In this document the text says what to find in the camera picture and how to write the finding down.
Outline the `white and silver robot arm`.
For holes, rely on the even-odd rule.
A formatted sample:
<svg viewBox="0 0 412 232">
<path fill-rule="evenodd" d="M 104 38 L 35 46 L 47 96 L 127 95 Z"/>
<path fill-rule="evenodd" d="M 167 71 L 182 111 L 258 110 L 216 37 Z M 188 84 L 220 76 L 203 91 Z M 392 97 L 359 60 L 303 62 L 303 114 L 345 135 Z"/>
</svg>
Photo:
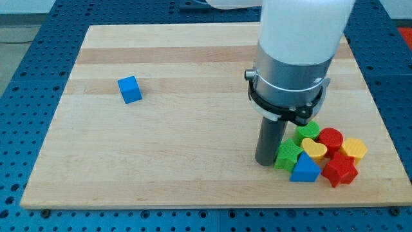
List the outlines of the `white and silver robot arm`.
<svg viewBox="0 0 412 232">
<path fill-rule="evenodd" d="M 354 0 L 207 0 L 214 8 L 261 7 L 257 55 L 245 71 L 248 97 L 271 121 L 307 124 L 320 110 Z"/>
</svg>

